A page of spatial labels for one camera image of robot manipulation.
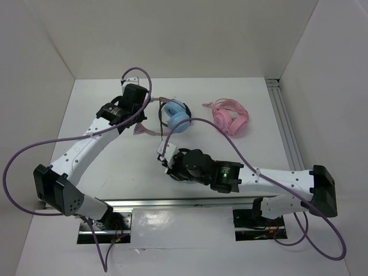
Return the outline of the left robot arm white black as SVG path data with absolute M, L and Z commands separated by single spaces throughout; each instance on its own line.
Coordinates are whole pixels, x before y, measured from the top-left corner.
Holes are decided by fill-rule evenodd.
M 122 95 L 104 104 L 86 131 L 63 156 L 49 166 L 38 165 L 34 172 L 37 196 L 65 216 L 87 217 L 100 229 L 108 229 L 122 217 L 108 203 L 77 189 L 82 175 L 94 159 L 124 129 L 146 119 L 140 111 L 148 90 L 129 83 Z

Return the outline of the aluminium front rail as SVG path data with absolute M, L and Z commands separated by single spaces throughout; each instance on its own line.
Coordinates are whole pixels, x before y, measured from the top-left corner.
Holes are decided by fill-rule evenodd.
M 273 198 L 275 195 L 256 195 L 254 197 L 212 197 L 212 198 L 168 198 L 103 200 L 114 208 L 210 208 L 210 207 L 245 207 L 251 208 L 256 198 Z

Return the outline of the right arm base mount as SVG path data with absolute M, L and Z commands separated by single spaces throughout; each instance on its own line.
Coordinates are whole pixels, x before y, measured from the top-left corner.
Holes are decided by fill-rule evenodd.
M 234 209 L 233 224 L 237 242 L 273 240 L 274 235 L 277 239 L 288 238 L 283 217 L 278 217 L 275 220 L 254 219 L 251 209 Z

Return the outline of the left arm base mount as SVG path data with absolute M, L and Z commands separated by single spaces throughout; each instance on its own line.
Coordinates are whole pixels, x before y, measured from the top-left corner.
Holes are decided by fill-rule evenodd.
M 115 210 L 117 215 L 106 227 L 100 222 L 88 218 L 99 244 L 110 244 L 115 241 L 118 244 L 131 242 L 132 209 Z M 77 237 L 77 244 L 95 244 L 92 230 L 87 222 L 81 220 Z

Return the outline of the pink gaming headset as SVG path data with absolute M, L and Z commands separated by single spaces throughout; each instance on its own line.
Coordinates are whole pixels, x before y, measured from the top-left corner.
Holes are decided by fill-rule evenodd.
M 234 99 L 220 98 L 202 106 L 211 108 L 214 124 L 231 136 L 238 135 L 248 123 L 248 111 Z

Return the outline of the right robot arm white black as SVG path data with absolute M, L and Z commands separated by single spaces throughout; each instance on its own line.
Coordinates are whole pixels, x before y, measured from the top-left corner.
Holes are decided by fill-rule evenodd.
M 158 160 L 176 181 L 197 182 L 224 194 L 273 194 L 270 198 L 254 199 L 251 219 L 256 225 L 305 211 L 327 218 L 338 215 L 335 181 L 321 165 L 302 171 L 252 170 L 242 163 L 213 160 L 199 149 L 183 148 L 166 151 Z

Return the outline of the pink blue cat-ear headphones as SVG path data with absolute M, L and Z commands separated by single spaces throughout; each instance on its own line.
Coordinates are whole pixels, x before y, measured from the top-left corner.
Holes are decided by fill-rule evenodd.
M 150 102 L 158 101 L 160 103 L 158 117 L 160 121 L 160 131 L 156 132 L 146 128 L 141 122 L 135 125 L 134 135 L 147 134 L 150 136 L 167 136 L 171 131 L 173 133 L 182 133 L 190 126 L 191 111 L 189 107 L 177 100 L 165 97 L 151 98 Z

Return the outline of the aluminium side rail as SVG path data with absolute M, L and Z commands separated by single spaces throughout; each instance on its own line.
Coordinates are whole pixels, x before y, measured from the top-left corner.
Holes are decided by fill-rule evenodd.
M 277 79 L 265 79 L 265 82 L 281 134 L 289 167 L 295 170 L 304 170 L 304 162 L 281 94 L 279 81 Z

